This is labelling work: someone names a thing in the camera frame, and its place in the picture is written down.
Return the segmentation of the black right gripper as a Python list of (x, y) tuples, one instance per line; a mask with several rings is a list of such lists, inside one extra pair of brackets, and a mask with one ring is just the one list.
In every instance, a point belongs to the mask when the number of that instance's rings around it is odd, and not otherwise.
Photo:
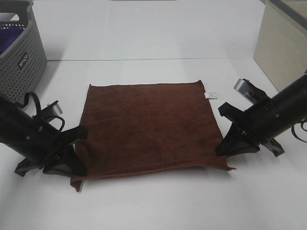
[(216, 156), (235, 156), (257, 153), (259, 145), (265, 146), (275, 157), (284, 153), (274, 138), (278, 135), (278, 100), (268, 97), (242, 111), (229, 103), (219, 108), (221, 116), (232, 124), (224, 139), (215, 148)]

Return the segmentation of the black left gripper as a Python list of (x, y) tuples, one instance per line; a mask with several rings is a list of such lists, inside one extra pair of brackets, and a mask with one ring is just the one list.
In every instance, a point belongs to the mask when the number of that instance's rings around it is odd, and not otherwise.
[(44, 174), (72, 177), (85, 176), (87, 168), (78, 158), (74, 144), (86, 139), (88, 130), (79, 125), (60, 131), (42, 117), (23, 115), (23, 156), (15, 173), (21, 177), (33, 169), (42, 169)]

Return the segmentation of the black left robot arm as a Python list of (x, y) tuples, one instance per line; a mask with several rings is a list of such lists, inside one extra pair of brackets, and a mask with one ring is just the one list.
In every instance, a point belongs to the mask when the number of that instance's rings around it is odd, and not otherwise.
[(0, 141), (24, 156), (15, 173), (21, 177), (33, 169), (44, 174), (85, 176), (87, 168), (73, 145), (87, 139), (88, 130), (79, 125), (64, 130), (58, 101), (44, 109), (34, 92), (27, 92), (24, 104), (0, 100)]

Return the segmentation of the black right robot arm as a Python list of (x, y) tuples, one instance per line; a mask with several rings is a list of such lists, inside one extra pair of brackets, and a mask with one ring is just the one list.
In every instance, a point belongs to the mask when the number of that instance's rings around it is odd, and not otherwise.
[(245, 111), (229, 103), (219, 107), (220, 115), (232, 124), (216, 147), (216, 155), (230, 157), (256, 153), (260, 145), (275, 157), (283, 154), (284, 149), (275, 137), (307, 120), (307, 76), (303, 75), (272, 98), (247, 79), (239, 79), (234, 89), (252, 106)]

